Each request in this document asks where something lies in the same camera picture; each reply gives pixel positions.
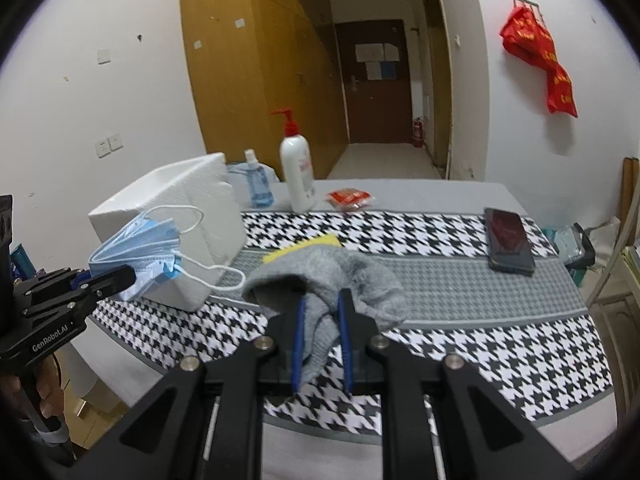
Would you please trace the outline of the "left hand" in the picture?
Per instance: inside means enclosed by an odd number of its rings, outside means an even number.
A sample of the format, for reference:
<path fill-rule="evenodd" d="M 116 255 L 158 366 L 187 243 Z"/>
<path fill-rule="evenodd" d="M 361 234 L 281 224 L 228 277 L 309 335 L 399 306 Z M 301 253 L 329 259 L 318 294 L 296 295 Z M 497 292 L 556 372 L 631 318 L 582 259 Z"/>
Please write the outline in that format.
<path fill-rule="evenodd" d="M 44 444 L 53 446 L 68 441 L 62 374 L 56 356 L 47 356 L 21 373 L 2 364 L 1 394 L 18 420 Z"/>

